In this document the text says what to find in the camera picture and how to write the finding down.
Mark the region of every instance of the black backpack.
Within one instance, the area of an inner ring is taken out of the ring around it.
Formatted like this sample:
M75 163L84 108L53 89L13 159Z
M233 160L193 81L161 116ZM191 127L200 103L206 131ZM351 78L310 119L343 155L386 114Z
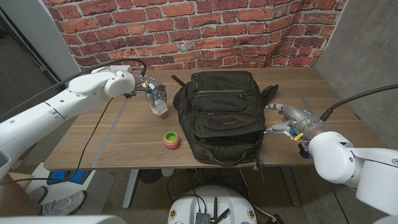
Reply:
M262 93L250 72L194 73L173 105L196 160L231 167L258 157L264 108L278 85Z

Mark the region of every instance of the red brick wall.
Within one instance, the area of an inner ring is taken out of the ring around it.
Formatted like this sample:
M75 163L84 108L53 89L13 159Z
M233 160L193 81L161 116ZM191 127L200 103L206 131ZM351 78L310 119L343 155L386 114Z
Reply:
M346 2L44 1L81 67L136 57L149 69L311 66Z

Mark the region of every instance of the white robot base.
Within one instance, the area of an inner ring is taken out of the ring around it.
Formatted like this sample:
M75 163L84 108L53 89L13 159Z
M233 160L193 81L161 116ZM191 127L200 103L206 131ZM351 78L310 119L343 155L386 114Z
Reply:
M198 222L200 224L207 224L214 223L215 220L219 224L257 224L253 206L237 192L218 185L204 185L194 190L205 201L206 212L202 200L196 198L193 190L190 190L184 194L186 197L182 195L173 203L168 216L168 224L191 224ZM208 215L197 215L199 206L201 212ZM211 221L204 221L204 219L200 219L199 221L197 220L199 216L202 218L207 216L211 218Z

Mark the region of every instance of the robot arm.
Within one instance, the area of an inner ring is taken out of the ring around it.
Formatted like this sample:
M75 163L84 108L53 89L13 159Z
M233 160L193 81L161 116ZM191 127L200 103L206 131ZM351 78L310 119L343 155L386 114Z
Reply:
M102 91L110 97L131 97L136 90L144 90L152 110L156 114L166 112L164 85L147 75L141 77L130 72L130 66L110 66L93 70L89 75L73 79L66 90L53 98L2 122L0 180L31 145L68 119L100 107L104 102Z
M317 116L296 106L270 104L266 108L279 110L284 115L282 120L288 121L267 131L296 129L302 133L302 139L309 142L308 151L319 176L334 184L357 188L356 198L360 201L398 215L398 151L356 148L341 134L329 131Z

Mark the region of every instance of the shoe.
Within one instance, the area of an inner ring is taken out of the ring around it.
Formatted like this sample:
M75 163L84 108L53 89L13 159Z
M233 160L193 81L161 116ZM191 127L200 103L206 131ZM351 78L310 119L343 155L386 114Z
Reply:
M81 190L67 198L43 205L43 215L73 215L81 208L87 198L87 192Z
M45 196L47 196L47 193L49 192L49 190L44 187L38 187L35 190L31 191L28 196L30 197L30 199L32 199L35 203L40 203L43 201L43 199L45 198Z

